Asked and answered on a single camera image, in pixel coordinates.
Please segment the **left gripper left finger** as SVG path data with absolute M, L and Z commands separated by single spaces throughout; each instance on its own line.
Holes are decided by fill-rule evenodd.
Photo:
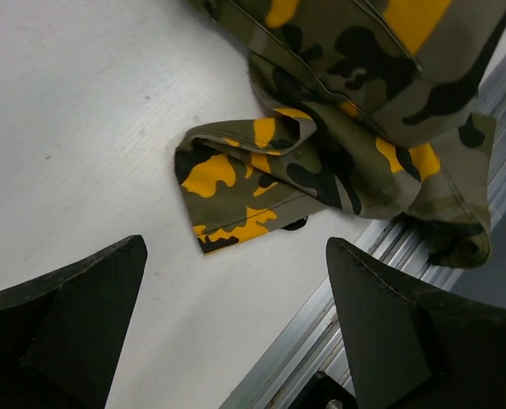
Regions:
M 0 291 L 0 408 L 102 408 L 147 262 L 131 235 Z

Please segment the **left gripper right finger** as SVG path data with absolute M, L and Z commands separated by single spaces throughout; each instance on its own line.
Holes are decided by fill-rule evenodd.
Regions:
M 326 262 L 360 408 L 506 408 L 506 308 L 392 268 L 344 239 Z

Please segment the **olive yellow camouflage trousers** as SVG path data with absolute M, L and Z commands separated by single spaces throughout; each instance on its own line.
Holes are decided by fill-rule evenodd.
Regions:
M 190 129 L 175 176 L 201 251 L 326 208 L 418 220 L 429 260 L 491 253 L 497 121 L 480 83 L 506 1 L 197 1 L 248 50 L 262 118 Z

